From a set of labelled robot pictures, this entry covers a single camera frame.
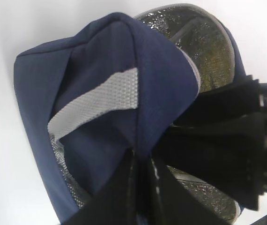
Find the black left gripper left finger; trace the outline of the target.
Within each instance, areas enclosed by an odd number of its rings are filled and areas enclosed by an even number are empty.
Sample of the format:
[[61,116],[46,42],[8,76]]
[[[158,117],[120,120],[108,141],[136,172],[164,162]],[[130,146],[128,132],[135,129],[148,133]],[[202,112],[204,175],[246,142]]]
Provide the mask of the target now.
[[149,225],[149,182],[143,169],[127,150],[107,183],[67,224]]

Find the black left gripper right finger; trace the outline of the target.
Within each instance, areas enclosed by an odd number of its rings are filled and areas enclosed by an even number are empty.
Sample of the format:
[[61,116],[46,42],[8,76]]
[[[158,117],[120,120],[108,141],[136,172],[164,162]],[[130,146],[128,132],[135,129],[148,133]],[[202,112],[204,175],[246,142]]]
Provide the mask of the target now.
[[158,158],[147,161],[152,225],[226,225],[196,200]]

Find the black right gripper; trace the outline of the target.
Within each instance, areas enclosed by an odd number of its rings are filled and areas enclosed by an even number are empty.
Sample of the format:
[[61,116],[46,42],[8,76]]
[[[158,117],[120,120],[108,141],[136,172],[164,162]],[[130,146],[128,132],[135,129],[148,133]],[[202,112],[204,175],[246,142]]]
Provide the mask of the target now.
[[200,93],[173,122],[210,123],[217,124],[167,129],[153,156],[257,210],[258,196],[267,193],[267,83],[249,75]]

